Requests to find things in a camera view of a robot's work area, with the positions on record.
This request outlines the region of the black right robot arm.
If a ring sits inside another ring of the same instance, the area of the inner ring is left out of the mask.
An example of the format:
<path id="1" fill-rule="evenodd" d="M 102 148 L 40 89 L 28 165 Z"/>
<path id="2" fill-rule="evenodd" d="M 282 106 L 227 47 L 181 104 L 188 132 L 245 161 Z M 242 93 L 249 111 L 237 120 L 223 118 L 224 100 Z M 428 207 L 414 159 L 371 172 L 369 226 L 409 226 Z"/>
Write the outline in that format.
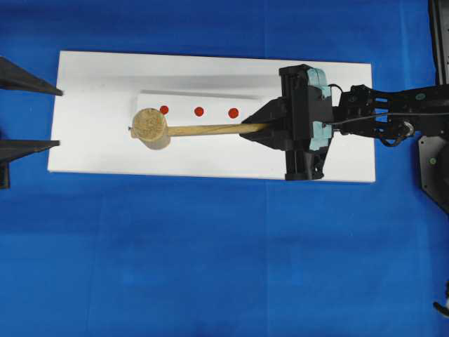
<path id="1" fill-rule="evenodd" d="M 308 65 L 282 67 L 281 96 L 270 100 L 244 124 L 265 124 L 242 134 L 286 154 L 286 180 L 318 180 L 334 136 L 375 138 L 396 147 L 419 132 L 448 137 L 448 86 L 399 92 L 352 86 L 332 103 L 331 84 L 323 70 Z"/>

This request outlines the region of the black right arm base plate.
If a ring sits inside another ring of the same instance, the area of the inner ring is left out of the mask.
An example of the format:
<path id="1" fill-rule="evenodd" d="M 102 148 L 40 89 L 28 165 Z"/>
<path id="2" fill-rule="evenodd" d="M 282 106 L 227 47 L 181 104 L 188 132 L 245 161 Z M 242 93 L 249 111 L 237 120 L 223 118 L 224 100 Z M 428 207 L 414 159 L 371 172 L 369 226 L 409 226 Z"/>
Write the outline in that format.
<path id="1" fill-rule="evenodd" d="M 422 136 L 418 153 L 421 188 L 448 214 L 448 140 L 441 136 Z"/>

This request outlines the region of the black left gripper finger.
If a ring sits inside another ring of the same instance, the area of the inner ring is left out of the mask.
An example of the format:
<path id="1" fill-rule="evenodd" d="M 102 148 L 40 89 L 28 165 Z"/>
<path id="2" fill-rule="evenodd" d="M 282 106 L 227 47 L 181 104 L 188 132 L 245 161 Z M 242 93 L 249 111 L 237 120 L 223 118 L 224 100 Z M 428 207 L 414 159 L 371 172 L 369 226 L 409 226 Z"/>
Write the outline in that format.
<path id="1" fill-rule="evenodd" d="M 59 140 L 1 140 L 1 189 L 9 189 L 9 164 L 28 155 L 60 145 Z"/>
<path id="2" fill-rule="evenodd" d="M 63 91 L 1 56 L 1 89 L 63 96 Z"/>

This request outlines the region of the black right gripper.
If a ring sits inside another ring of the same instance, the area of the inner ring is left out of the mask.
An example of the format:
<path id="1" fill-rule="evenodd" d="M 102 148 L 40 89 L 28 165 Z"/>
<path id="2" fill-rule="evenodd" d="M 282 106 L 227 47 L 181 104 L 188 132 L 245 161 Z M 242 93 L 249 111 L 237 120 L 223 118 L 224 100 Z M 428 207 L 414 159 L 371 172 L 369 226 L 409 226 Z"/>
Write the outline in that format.
<path id="1" fill-rule="evenodd" d="M 323 70 L 308 65 L 282 67 L 282 98 L 270 100 L 242 124 L 271 124 L 286 117 L 286 128 L 239 135 L 286 153 L 286 180 L 318 180 L 333 138 L 332 93 Z"/>

